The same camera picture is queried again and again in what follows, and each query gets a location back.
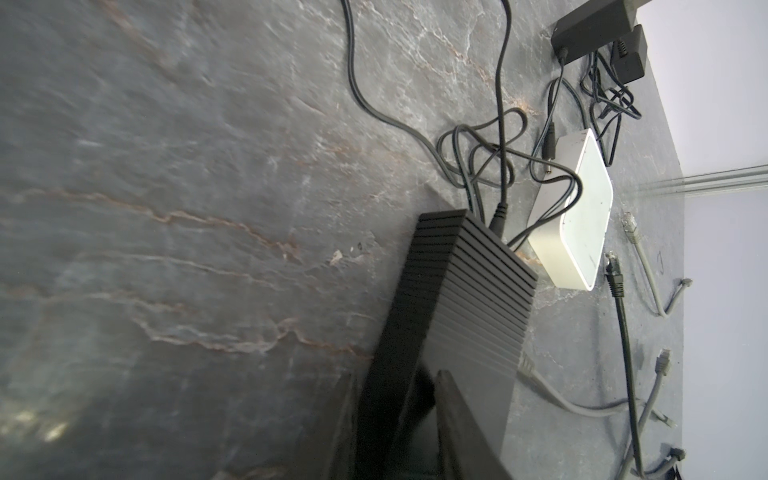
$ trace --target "white device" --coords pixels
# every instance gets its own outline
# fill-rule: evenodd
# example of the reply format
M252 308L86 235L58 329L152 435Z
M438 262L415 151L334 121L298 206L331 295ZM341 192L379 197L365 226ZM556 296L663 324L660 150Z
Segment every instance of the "white device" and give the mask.
M600 269L605 232L614 202L613 185L591 128L560 137L555 152L554 162L575 171L581 178L584 192L572 209L534 230L528 242L555 286L592 290ZM563 174L553 167L545 179ZM567 180L542 184L528 225L535 223L567 189ZM568 205L575 196L576 189L563 205Z

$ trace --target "stone vein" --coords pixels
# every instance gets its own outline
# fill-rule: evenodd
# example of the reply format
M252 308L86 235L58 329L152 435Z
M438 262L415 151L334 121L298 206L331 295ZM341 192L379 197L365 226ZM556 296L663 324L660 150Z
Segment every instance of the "stone vein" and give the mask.
M324 112L324 111L320 110L318 107L315 107L314 105L311 105L311 104L309 104L309 103L308 103L306 100L304 100L303 98L301 98L301 97L294 97L294 98L295 98L295 99L298 101L298 103L299 103L299 104L303 105L303 106L304 106L304 108L306 108L307 110L313 111L313 112L315 112L316 114L321 114L321 115L322 115L322 116L324 116L324 117L325 117L325 116L327 116L327 115L326 115L326 112Z
M14 300L35 299L43 302L45 305L53 303L68 302L71 300L106 300L112 303L123 303L131 305L140 305L156 313L183 313L189 315L195 313L195 310L183 303L163 303L151 302L142 299L137 293L128 290L114 290L111 292L63 292L55 295L46 296L34 285L25 284L20 286L9 286L0 284L0 292Z
M131 320L139 325L153 342L166 342L171 345L195 345L224 353L267 353L277 346L281 340L292 333L299 343L306 346L328 350L335 354L348 353L360 359L371 358L364 353L357 352L351 344L336 346L332 343L318 342L306 338L306 336L298 329L295 318L286 318L277 323L276 327L278 335L275 337L275 340L260 339L255 342L242 340L229 334L201 332L193 326L188 325L175 326L175 333L163 332L151 326L145 319L134 317Z
M11 202L13 203L22 203L26 201L28 197L58 197L58 198L63 198L65 200L70 200L70 201L94 202L94 203L107 204L110 207L130 210L137 214L144 215L159 223L170 224L174 220L189 220L195 223L200 223L200 224L208 225L212 227L233 228L235 230L240 230L242 232L245 232L248 236L258 240L259 243L261 243L265 247L280 248L280 250L283 252L284 258L291 256L295 260L300 260L299 248L293 241L289 240L289 242L287 243L282 243L282 242L269 240L264 235L262 235L261 233L258 233L256 230L246 225L245 223L228 220L226 218L212 217L212 216L199 217L197 215L190 214L184 210L173 210L167 215L160 215L156 213L154 210L152 210L151 208L145 207L144 205L129 204L128 202L124 202L122 200L116 200L112 197L109 197L108 195L98 193L98 192L75 193L75 192L69 192L63 189L43 190L41 188L30 188L16 194L10 194L4 191L2 192L2 194L4 194L6 197L9 197Z
M254 278L249 273L244 272L236 272L233 270L223 270L220 268L216 268L215 266L205 265L202 263L193 262L192 260L184 260L181 258L176 257L168 257L164 255L143 255L138 253L122 253L122 252L114 252L114 251L103 251L103 252L81 252L79 253L75 259L78 258L88 258L88 257L109 257L109 258L125 258L129 260L137 260L137 261L143 261L143 262L167 262L167 263L173 263L176 265L185 265L190 266L194 269L202 270L205 272L215 273L216 275L222 275L222 276L235 276L237 278L242 278L248 281L249 283L258 283L260 285L266 285L275 287L275 285L271 282L267 282L266 280L261 280Z
M131 20L118 7L114 0L93 0L96 5L101 7L104 13L112 20L123 33L138 47L141 54L149 62L157 67L165 78L170 81L176 81L176 72L173 65L170 65L167 55L150 43L149 40L131 23Z
M493 91L495 89L495 79L494 75L490 73L489 71L486 71L480 64L474 60L467 54L461 53L453 43L448 40L448 37L445 36L445 34L442 32L441 29L438 29L438 31L432 30L430 28L427 28L426 25L421 21L419 18L418 12L415 10L414 6L407 3L402 2L403 6L405 6L408 10L411 11L413 19L416 20L419 23L419 27L422 31L428 32L430 35L435 37L440 43L442 43L448 51L450 51L461 63L464 65L467 65L468 67L472 67L477 73L480 79L488 85L489 88ZM502 86L502 97L504 98L506 103L511 103L513 106L517 106L522 108L523 110L528 110L528 106L524 104L524 102L520 101L517 98L513 98L506 89Z
M517 255L520 260L524 261L528 265L541 265L541 260L539 260L538 257L527 257L522 252L515 252L515 255Z

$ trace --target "power cord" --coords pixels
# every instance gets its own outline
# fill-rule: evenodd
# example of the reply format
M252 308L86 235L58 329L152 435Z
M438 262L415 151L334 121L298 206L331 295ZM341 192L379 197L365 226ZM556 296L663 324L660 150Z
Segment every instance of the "power cord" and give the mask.
M565 87L565 90L571 94L574 101L576 102L576 105L578 106L579 113L581 114L581 124L586 130L589 128L587 124L587 115L584 112L584 105L581 103L581 99L579 98L578 94L576 93L576 90L571 86L570 83L568 83L568 80L563 78L564 70L561 69L560 77L551 81L549 83L548 89L549 94L547 98L547 120L545 121L545 130L542 132L542 135L539 137L538 141L533 147L533 151L531 152L533 155L536 155L538 152L538 149L542 149L542 156L545 160L551 160L554 159L555 156L555 148L554 148L554 120L552 119L552 116L554 114L554 107L557 104L558 101L558 93L560 91L560 87ZM528 162L528 172L531 175L531 178L540 183L540 184L549 184L554 183L555 181L562 181L568 179L567 177L555 177L551 179L544 179L539 178L536 176L536 173L533 169L533 163L531 161ZM564 208L563 210L557 212L556 214L553 214L562 204L564 204L567 199L571 196L574 189L578 186L578 194L576 198L573 199L568 204L567 208ZM570 177L570 183L568 185L568 188L565 190L565 192L560 196L557 202L555 202L551 207L549 207L528 229L523 230L520 232L520 234L516 235L512 240L510 240L507 243L508 247L514 247L513 250L516 252L522 247L523 243L528 239L528 236L533 232L533 230L536 230L540 226L546 224L548 221L553 220L566 211L571 209L571 205L575 205L576 202L581 198L581 179L578 178L578 175L571 176Z
M643 478L643 456L640 449L640 429L637 421L637 406L634 399L634 370L632 369L632 351L629 343L629 329L627 328L627 313L624 310L624 276L621 275L619 259L612 252L605 255L607 266L605 277L611 286L611 295L616 301L616 314L619 318L619 330L621 331L621 349L624 353L624 374L627 378L627 398L629 402L629 422L632 433L632 448L634 450L634 464Z
M601 73L600 66L602 65L603 71L606 72L608 77L616 84L615 87L604 86L603 75ZM594 129L594 134L598 140L598 147L600 153L603 155L603 162L606 167L610 167L614 164L614 157L616 155L616 146L618 145L619 133L621 132L621 118L622 115L627 115L635 120L640 120L643 115L634 106L634 95L621 81L618 79L613 67L608 63L602 53L594 51L588 55L587 69L584 75L579 81L581 91L583 91L588 97L592 99L589 106L589 118ZM602 112L596 117L595 108L603 106ZM604 120L609 114L614 114L600 129L598 126L598 119ZM604 138L606 136L608 127L612 123L616 122L616 128L614 130L614 141L611 145L611 152L607 156Z
M507 110L504 110L503 108L502 89L501 89L501 72L502 72L502 61L504 58L504 54L505 54L506 47L509 40L509 34L511 31L511 8L509 6L509 0L501 0L501 2L505 10L507 22L506 22L504 41L502 43L502 51L501 51L501 54L499 55L499 60L496 66L496 76L495 76L495 95L496 95L496 107L497 107L498 114L496 118L493 118L492 120L485 122L484 124L475 125L475 126L470 126L467 124L456 125L453 129L446 131L444 134L442 134L437 140L436 144L433 145L432 142L430 142L429 139L427 139L427 137L425 137L415 128L410 127L407 124L376 110L365 99L365 97L363 97L362 92L360 91L359 86L357 84L357 79L355 76L355 68L354 68L355 29L354 29L352 9L349 5L349 0L341 0L342 8L344 11L344 20L346 23L346 37L347 37L347 44L348 44L347 77L349 79L349 86L352 90L352 94L355 99L355 102L366 113L370 114L374 118L386 124L392 125L393 127L397 127L400 130L403 130L404 132L414 137L420 144L422 144L422 146L424 146L424 148L426 148L427 151L430 153L430 155L432 155L432 157L435 159L435 162L440 167L440 170L445 176L445 179L452 186L465 191L469 210L473 214L475 214L483 223L485 223L485 209L482 203L482 196L481 196L479 185L484 184L489 187L498 188L501 191L501 199L499 201L499 204L497 206L497 209L491 221L490 227L491 227L491 230L494 231L499 236L499 238L501 238L503 234L504 222L506 218L507 190L515 182L514 167L511 161L507 158L507 154L512 154L517 157L524 158L526 160L529 160L529 162L536 162L539 164L546 165L548 167L557 168L566 173L566 175L561 175L553 179L548 179L548 182L569 180L570 184L568 188L568 193L564 195L562 201L558 202L558 204L554 206L553 209L551 209L552 212L548 212L547 215L545 217L542 217L535 225L531 225L529 228L523 230L523 232L521 233L521 237L520 236L516 237L517 240L515 240L514 243L517 243L520 240L520 238L527 236L528 233L533 231L535 228L540 227L544 223L547 223L548 221L553 220L554 218L560 216L564 212L570 210L576 204L578 199L581 197L582 183L581 183L581 179L573 170L563 167L561 165L558 165L549 160L536 157L535 154L538 151L540 145L539 147L536 147L534 149L534 154L532 155L525 154L523 152L514 150L509 147L509 145L513 141L517 140L518 138L520 138L520 136L523 135L523 133L525 133L525 130L528 126L528 118L525 112L523 112L523 110L519 108L509 108ZM561 56L563 55L558 55L558 59L560 60L561 67L562 67L563 61L562 61L562 58L560 58ZM554 100L552 101L551 107L554 108ZM504 119L506 115L510 113L515 113L520 117L521 127L518 133L512 139L506 140ZM492 142L487 141L478 132L481 129L488 127L495 122L498 122L498 130L499 130L498 144L493 144ZM545 128L542 131L542 136L546 135L547 129L548 129L548 124L545 125ZM477 144L470 149L469 156L467 159L468 162L466 163L465 163L465 159L461 154L461 148L459 146L459 139L462 134L468 134L470 137L474 138L475 141L477 141ZM448 136L452 136L452 147L453 147L452 149L453 149L455 164L452 164L450 161L448 161L445 155L442 153L443 144L445 143L445 140ZM480 149L484 149L485 151L489 152L490 156L485 160L483 165L477 171L475 171L475 155ZM499 161L500 161L499 169L500 169L500 177L501 177L500 179L501 181L498 183L494 182L493 180L489 180L488 178L481 177L481 174L483 173L485 168L497 156L499 157ZM575 198L569 203L569 205L567 205L565 208L561 209L560 211L553 213L554 210L560 207L560 205L562 205L570 197L574 189L578 189L578 191L576 193Z
M672 300L670 300L669 305L665 309L663 303L661 302L659 288L656 286L654 270L650 266L650 262L648 261L648 257L645 254L645 249L643 248L641 242L640 230L637 228L637 221L634 219L634 215L632 215L630 212L625 213L621 218L621 225L624 227L624 233L627 235L627 239L634 245L634 249L637 251L637 256L640 257L640 263L643 264L645 277L648 279L650 292L654 296L654 302L656 303L658 315L662 318L669 318L669 316L672 315L674 307L677 305L677 301L683 296L685 289L693 285L694 281L690 278L683 278L675 289L675 292L672 295Z

